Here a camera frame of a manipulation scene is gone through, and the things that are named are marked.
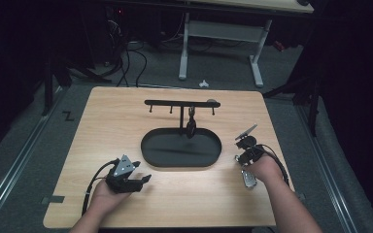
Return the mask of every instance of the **desk leg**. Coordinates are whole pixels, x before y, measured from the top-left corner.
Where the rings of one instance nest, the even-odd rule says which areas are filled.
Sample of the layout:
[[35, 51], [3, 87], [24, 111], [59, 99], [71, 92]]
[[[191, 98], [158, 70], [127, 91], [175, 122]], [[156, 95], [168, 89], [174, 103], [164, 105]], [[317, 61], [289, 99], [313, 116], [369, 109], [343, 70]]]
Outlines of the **desk leg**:
[[187, 39], [189, 36], [189, 13], [186, 13], [186, 22], [184, 25], [184, 46], [183, 53], [181, 54], [181, 65], [180, 65], [180, 80], [187, 78]]
[[258, 60], [262, 52], [262, 48], [265, 44], [266, 37], [268, 36], [269, 28], [271, 27], [272, 20], [266, 21], [265, 26], [262, 30], [255, 54], [250, 56], [251, 67], [253, 68], [253, 74], [255, 79], [255, 85], [257, 87], [263, 87], [262, 76], [259, 72]]

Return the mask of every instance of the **person's right hand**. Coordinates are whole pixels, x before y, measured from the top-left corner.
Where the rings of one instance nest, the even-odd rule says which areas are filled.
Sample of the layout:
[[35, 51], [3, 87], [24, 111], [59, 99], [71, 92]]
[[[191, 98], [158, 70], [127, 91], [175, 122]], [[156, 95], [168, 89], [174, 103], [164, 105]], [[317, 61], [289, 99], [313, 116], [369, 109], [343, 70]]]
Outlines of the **person's right hand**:
[[267, 182], [271, 179], [282, 179], [283, 173], [275, 160], [264, 154], [257, 162], [245, 167], [245, 170], [254, 174], [260, 181]]

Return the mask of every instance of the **hand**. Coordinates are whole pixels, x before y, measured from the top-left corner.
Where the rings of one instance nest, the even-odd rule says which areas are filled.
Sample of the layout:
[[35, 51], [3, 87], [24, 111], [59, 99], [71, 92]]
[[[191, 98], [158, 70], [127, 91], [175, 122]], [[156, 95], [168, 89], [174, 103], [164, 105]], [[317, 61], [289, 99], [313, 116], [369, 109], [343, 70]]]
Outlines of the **hand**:
[[266, 154], [257, 162], [245, 167], [245, 170], [254, 174], [254, 176], [264, 183], [271, 179], [283, 179], [283, 173], [278, 164], [272, 157]]
[[102, 179], [95, 187], [88, 212], [105, 217], [110, 214], [120, 202], [130, 196], [132, 193], [114, 193]]

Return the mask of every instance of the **person's left hand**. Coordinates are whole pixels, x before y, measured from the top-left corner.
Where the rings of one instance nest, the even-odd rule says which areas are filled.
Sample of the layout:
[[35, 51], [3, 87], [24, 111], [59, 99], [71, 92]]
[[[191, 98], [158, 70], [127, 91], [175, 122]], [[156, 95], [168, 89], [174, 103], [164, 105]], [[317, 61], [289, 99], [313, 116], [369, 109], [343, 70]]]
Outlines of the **person's left hand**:
[[131, 194], [131, 192], [114, 193], [106, 184], [105, 179], [102, 179], [93, 191], [88, 211], [104, 217]]

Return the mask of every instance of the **wooden tabletop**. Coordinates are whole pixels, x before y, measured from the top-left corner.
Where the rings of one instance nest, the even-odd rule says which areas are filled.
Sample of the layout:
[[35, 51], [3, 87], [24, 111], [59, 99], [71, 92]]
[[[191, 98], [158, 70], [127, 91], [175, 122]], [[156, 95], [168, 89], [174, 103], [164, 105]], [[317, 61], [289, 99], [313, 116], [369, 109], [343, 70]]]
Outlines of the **wooden tabletop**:
[[[197, 109], [197, 127], [216, 133], [222, 143], [220, 157], [209, 167], [159, 168], [148, 164], [141, 141], [151, 130], [179, 127], [180, 108], [150, 107], [146, 99], [207, 101], [220, 107]], [[106, 162], [126, 154], [141, 165], [131, 175], [152, 178], [141, 192], [133, 193], [103, 223], [104, 227], [215, 227], [275, 225], [263, 183], [253, 190], [244, 187], [235, 154], [235, 138], [257, 123], [251, 135], [271, 147], [286, 162], [262, 95], [255, 91], [95, 87], [89, 96], [80, 125], [69, 150], [53, 195], [62, 203], [50, 203], [44, 224], [69, 228], [81, 216], [86, 188]], [[100, 176], [105, 176], [109, 169]]]
[[285, 11], [293, 13], [312, 13], [311, 4], [300, 5], [296, 0], [188, 0], [189, 2], [219, 4], [235, 7], [258, 8], [264, 10]]

